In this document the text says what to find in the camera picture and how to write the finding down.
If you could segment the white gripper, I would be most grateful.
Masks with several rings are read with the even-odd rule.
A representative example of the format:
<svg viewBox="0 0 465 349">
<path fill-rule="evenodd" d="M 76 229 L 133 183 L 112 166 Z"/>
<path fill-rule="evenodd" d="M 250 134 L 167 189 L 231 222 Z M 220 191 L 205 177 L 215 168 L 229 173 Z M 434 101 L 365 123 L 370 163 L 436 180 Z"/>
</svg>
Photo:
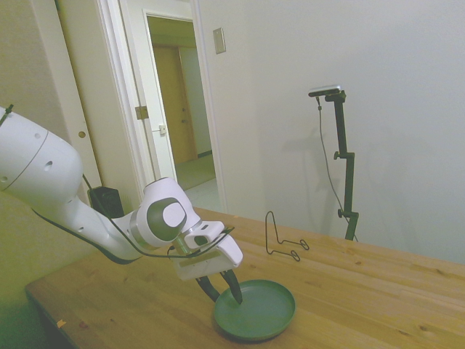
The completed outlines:
<svg viewBox="0 0 465 349">
<path fill-rule="evenodd" d="M 183 281 L 196 278 L 203 292 L 216 302 L 219 292 L 209 280 L 210 275 L 220 273 L 227 282 L 231 295 L 238 304 L 243 302 L 243 295 L 239 281 L 232 270 L 237 268 L 243 260 L 243 253 L 233 237 L 227 236 L 209 252 L 200 257 L 189 259 L 174 258 L 174 269 Z"/>
</svg>

